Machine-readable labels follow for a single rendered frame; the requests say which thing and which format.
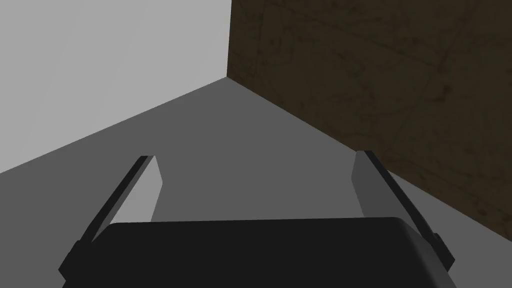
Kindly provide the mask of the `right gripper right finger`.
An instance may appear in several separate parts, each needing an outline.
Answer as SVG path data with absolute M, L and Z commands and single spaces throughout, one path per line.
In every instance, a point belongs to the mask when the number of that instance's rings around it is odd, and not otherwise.
M 398 218 L 421 258 L 446 273 L 450 271 L 455 262 L 453 254 L 374 152 L 356 151 L 351 183 L 364 217 Z

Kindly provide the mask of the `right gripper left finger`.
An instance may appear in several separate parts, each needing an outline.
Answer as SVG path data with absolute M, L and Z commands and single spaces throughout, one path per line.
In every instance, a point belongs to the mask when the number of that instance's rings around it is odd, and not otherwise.
M 154 155 L 136 160 L 126 176 L 65 256 L 58 271 L 65 281 L 78 280 L 91 265 L 93 247 L 105 229 L 118 223 L 147 223 L 152 220 L 163 179 Z

